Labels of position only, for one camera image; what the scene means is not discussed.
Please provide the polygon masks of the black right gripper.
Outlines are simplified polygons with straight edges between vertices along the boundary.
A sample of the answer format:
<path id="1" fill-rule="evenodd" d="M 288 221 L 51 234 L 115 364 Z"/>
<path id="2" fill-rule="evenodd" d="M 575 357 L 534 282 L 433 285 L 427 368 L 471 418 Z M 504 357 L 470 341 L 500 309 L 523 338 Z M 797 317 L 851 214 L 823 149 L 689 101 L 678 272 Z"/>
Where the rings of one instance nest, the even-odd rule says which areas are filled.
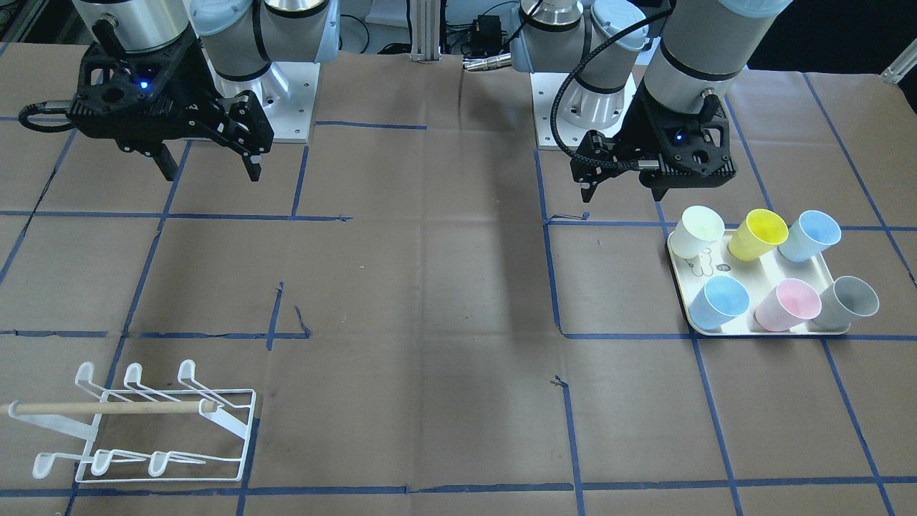
<path id="1" fill-rule="evenodd" d="M 112 138 L 134 148 L 158 145 L 152 159 L 173 182 L 179 166 L 164 140 L 206 138 L 240 157 L 252 182 L 261 178 L 261 156 L 274 132 L 254 91 L 221 98 L 209 77 L 192 29 L 149 52 L 130 53 L 114 29 L 83 55 L 77 92 L 67 118 L 85 136 Z"/>

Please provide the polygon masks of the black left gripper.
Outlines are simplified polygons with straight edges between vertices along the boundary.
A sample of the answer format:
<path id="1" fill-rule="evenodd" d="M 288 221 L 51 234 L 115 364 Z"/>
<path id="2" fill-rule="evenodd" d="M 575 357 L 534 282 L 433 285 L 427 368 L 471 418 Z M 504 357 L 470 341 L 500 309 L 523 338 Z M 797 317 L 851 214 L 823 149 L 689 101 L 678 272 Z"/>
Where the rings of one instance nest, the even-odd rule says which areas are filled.
<path id="1" fill-rule="evenodd" d="M 571 176 L 590 203 L 603 181 L 628 172 L 636 164 L 643 186 L 655 202 L 672 188 L 715 188 L 736 176 L 729 149 L 729 123 L 720 97 L 701 98 L 700 111 L 678 113 L 655 101 L 639 85 L 616 138 L 588 130 L 570 161 Z"/>

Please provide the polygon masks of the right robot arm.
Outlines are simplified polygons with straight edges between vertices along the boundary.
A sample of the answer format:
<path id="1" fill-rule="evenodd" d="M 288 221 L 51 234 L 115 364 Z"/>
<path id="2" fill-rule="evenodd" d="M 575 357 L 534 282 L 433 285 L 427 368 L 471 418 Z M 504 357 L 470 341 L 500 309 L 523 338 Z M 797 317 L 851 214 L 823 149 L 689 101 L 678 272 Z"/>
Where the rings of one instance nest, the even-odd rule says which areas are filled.
<path id="1" fill-rule="evenodd" d="M 83 55 L 68 121 L 90 138 L 157 164 L 168 140 L 203 138 L 238 153 L 248 177 L 277 131 L 268 111 L 292 96 L 280 62 L 337 55 L 337 1 L 76 1 L 94 42 Z"/>

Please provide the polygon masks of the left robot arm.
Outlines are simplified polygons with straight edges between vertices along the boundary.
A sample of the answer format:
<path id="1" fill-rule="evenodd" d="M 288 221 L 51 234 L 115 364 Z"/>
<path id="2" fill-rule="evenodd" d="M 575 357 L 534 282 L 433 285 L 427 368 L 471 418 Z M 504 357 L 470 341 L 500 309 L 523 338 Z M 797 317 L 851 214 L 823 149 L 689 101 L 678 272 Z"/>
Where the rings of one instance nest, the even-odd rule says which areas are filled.
<path id="1" fill-rule="evenodd" d="M 723 106 L 786 1 L 523 1 L 509 39 L 520 72 L 564 73 L 549 138 L 570 157 L 582 200 L 639 174 L 655 200 L 736 176 Z"/>

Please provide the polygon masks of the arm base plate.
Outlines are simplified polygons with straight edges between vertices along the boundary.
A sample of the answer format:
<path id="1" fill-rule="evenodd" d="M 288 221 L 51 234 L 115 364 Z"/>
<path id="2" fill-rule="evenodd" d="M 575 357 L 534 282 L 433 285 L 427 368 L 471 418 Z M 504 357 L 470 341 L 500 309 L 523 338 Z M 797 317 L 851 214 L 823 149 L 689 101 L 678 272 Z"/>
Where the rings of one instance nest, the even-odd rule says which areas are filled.
<path id="1" fill-rule="evenodd" d="M 566 75 L 564 73 L 532 73 L 532 100 L 536 122 L 537 147 L 557 150 L 557 141 L 550 126 L 554 99 Z M 564 92 L 557 109 L 556 126 L 561 140 L 571 149 L 577 147 L 588 130 L 598 130 L 612 137 L 621 130 L 623 118 L 631 105 L 636 83 L 629 76 L 622 90 L 609 95 L 585 90 L 577 82 Z"/>
<path id="2" fill-rule="evenodd" d="M 213 78 L 224 97 L 243 90 L 258 95 L 275 143 L 308 143 L 319 72 L 318 63 L 273 62 L 264 75 L 246 82 L 230 81 L 215 72 Z"/>

